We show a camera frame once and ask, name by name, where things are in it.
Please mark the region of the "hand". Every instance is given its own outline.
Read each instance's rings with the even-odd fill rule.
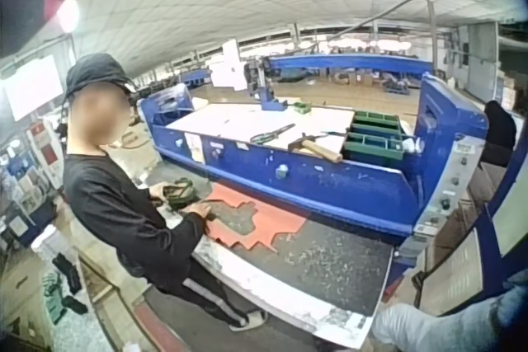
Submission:
[[[163,187],[167,187],[168,185],[171,185],[170,183],[167,183],[166,181],[162,181],[161,183],[157,183],[156,185],[151,185],[148,188],[148,193],[150,194],[151,199],[160,199],[165,204],[167,203],[167,198],[163,195]]]
[[[188,214],[192,212],[195,214],[199,214],[202,218],[207,218],[207,215],[211,211],[211,207],[208,204],[204,204],[202,202],[196,202],[182,209],[182,211]]]

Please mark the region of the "wooden mallet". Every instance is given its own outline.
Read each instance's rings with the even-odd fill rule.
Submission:
[[[321,137],[315,135],[307,136],[306,134],[303,134],[301,138],[288,144],[288,151],[292,152],[295,149],[299,150],[301,148],[306,148],[310,152],[315,153],[325,160],[329,160],[331,162],[340,162],[343,159],[343,156],[340,153],[335,153],[332,150],[328,150],[327,148],[316,144],[315,139],[317,138]]]

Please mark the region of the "person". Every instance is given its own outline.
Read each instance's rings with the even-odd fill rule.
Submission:
[[[480,160],[507,167],[515,147],[515,121],[497,101],[488,102],[484,114],[488,117],[488,134]]]
[[[398,303],[378,313],[372,335],[402,352],[488,352],[518,350],[526,335],[528,282],[515,284],[497,297],[445,317],[433,317]]]
[[[229,324],[233,331],[262,325],[266,313],[241,312],[219,281],[191,257],[205,233],[210,207],[192,204],[174,229],[151,199],[164,199],[167,183],[139,189],[101,145],[114,142],[129,121],[131,81],[109,54],[90,54],[66,79],[69,102],[64,193],[82,225],[113,246],[119,262],[160,292],[182,298]]]

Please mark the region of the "scrap pieces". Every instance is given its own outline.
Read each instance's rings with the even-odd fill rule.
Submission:
[[[218,218],[209,223],[209,236],[228,247],[239,243],[246,249],[251,250],[260,242],[277,253],[277,250],[272,245],[275,235],[285,232],[298,232],[306,221],[305,216],[277,208],[224,185],[214,183],[212,186],[213,191],[207,197],[207,200],[222,200],[234,208],[239,208],[240,205],[250,201],[255,204],[256,213],[252,217],[255,229],[247,235],[235,232]]]

